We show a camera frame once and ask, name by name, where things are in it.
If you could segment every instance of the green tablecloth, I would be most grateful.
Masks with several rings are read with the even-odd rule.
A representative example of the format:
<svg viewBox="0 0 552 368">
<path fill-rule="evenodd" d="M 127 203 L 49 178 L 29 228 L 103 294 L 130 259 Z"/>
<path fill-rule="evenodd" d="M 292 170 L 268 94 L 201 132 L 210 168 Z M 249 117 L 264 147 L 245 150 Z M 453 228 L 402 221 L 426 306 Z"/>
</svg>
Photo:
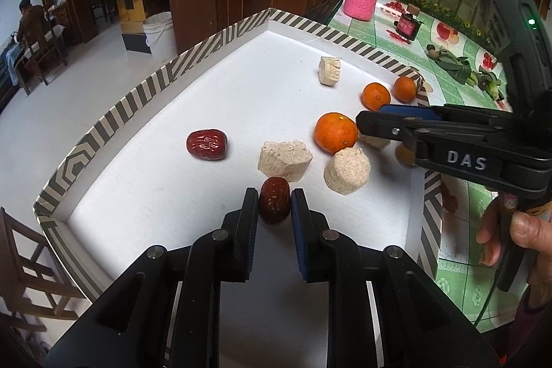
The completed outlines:
<svg viewBox="0 0 552 368">
<path fill-rule="evenodd" d="M 456 44 L 445 41 L 437 34 L 440 21 L 427 14 L 418 17 L 423 21 L 418 36 L 410 44 L 392 38 L 393 22 L 397 19 L 392 13 L 380 8 L 392 0 L 378 0 L 373 18 L 358 21 L 343 13 L 341 7 L 330 21 L 329 26 L 343 33 L 378 47 L 403 64 L 417 69 L 430 86 L 430 104 L 481 106 L 498 109 L 499 105 L 477 86 L 460 85 L 426 56 L 426 46 L 434 44 L 438 49 L 444 46 L 457 57 L 469 58 L 472 69 L 477 70 L 483 63 L 486 50 L 459 34 Z M 502 65 L 497 64 L 493 72 L 502 81 L 501 90 L 506 91 L 506 78 Z M 491 288 L 493 269 L 479 263 L 481 246 L 475 235 L 479 230 L 481 215 L 493 196 L 484 186 L 443 175 L 442 237 L 437 285 L 449 296 L 471 321 L 476 320 L 485 298 Z M 495 291 L 491 303 L 478 326 L 480 331 L 503 325 L 514 318 L 519 297 Z"/>
</svg>

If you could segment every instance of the person sitting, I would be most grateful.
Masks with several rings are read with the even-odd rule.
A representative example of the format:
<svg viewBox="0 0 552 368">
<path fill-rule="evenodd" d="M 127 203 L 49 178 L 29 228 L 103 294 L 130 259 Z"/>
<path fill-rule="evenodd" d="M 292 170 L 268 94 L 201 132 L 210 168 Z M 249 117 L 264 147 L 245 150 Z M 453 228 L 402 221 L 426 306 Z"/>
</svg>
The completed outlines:
<svg viewBox="0 0 552 368">
<path fill-rule="evenodd" d="M 31 0 L 22 0 L 19 3 L 19 10 L 22 16 L 19 20 L 19 29 L 17 30 L 17 42 L 20 43 L 24 38 L 27 38 L 31 42 L 26 43 L 26 45 L 30 46 L 39 39 L 34 36 L 34 27 L 32 27 L 37 20 L 40 20 L 42 23 L 43 30 L 48 30 L 44 8 L 41 5 L 32 5 Z"/>
</svg>

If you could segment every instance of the white tray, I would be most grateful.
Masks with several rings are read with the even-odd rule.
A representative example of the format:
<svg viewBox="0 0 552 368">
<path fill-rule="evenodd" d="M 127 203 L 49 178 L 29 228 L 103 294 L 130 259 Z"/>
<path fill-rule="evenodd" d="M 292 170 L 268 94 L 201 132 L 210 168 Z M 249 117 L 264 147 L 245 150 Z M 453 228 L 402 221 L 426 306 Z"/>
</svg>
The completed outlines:
<svg viewBox="0 0 552 368">
<path fill-rule="evenodd" d="M 317 78 L 321 56 L 342 59 L 333 88 Z M 434 276 L 441 238 L 440 175 L 405 169 L 362 147 L 368 183 L 342 196 L 324 182 L 330 155 L 313 140 L 324 113 L 354 119 L 363 87 L 388 88 L 397 74 L 419 75 L 380 50 L 329 27 L 275 9 L 234 24 L 148 77 L 81 139 L 42 190 L 34 212 L 63 265 L 94 301 L 146 248 L 188 246 L 260 190 L 265 140 L 300 139 L 313 152 L 302 187 L 311 209 L 359 245 L 399 245 Z M 422 90 L 417 99 L 427 104 Z M 186 150 L 192 131 L 220 128 L 223 161 Z M 302 282 L 291 220 L 259 220 L 250 281 L 225 284 L 221 353 L 241 366 L 320 366 L 327 345 L 327 287 Z"/>
</svg>

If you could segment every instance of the orange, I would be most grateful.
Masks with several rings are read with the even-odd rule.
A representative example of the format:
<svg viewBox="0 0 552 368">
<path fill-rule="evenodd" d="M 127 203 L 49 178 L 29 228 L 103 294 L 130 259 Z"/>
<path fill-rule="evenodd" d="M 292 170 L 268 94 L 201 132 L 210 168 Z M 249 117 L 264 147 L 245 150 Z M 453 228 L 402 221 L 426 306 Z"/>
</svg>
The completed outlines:
<svg viewBox="0 0 552 368">
<path fill-rule="evenodd" d="M 382 106 L 391 103 L 391 94 L 380 83 L 370 83 L 362 91 L 362 104 L 372 111 L 379 110 Z"/>
<path fill-rule="evenodd" d="M 408 77 L 399 77 L 395 80 L 391 91 L 399 102 L 410 103 L 416 97 L 418 89 L 414 80 Z"/>
<path fill-rule="evenodd" d="M 407 167 L 414 167 L 414 152 L 405 147 L 404 143 L 401 142 L 399 146 L 395 149 L 395 157 L 397 161 L 401 164 L 406 165 Z"/>
<path fill-rule="evenodd" d="M 357 124 L 340 113 L 324 114 L 314 129 L 315 142 L 331 154 L 354 146 L 357 137 Z"/>
</svg>

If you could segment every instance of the striped border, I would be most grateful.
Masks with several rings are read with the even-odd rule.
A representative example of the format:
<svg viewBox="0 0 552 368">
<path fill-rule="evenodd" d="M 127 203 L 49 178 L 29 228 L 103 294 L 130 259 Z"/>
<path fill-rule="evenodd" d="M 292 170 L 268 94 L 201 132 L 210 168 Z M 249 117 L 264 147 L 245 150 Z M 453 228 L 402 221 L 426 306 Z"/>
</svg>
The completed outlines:
<svg viewBox="0 0 552 368">
<path fill-rule="evenodd" d="M 33 212 L 60 262 L 91 301 L 97 299 L 103 292 L 102 283 L 94 279 L 89 270 L 86 269 L 86 265 L 79 260 L 78 255 L 70 251 L 66 245 L 67 239 L 63 237 L 63 227 L 59 227 L 56 219 L 52 218 L 52 214 L 63 196 L 67 194 L 75 180 L 98 151 L 154 96 L 203 59 L 268 20 L 280 22 L 321 37 L 379 64 L 396 75 L 411 78 L 420 87 L 417 96 L 418 105 L 429 106 L 427 93 L 422 83 L 423 78 L 412 68 L 399 63 L 376 47 L 363 43 L 345 33 L 281 10 L 263 10 L 196 44 L 155 71 L 109 109 L 57 167 L 33 205 Z M 437 179 L 438 181 L 433 183 L 432 189 L 428 191 L 427 183 Z M 426 273 L 434 277 L 437 271 L 439 243 L 441 241 L 441 175 L 439 173 L 426 172 L 425 195 L 424 221 L 417 260 Z"/>
</svg>

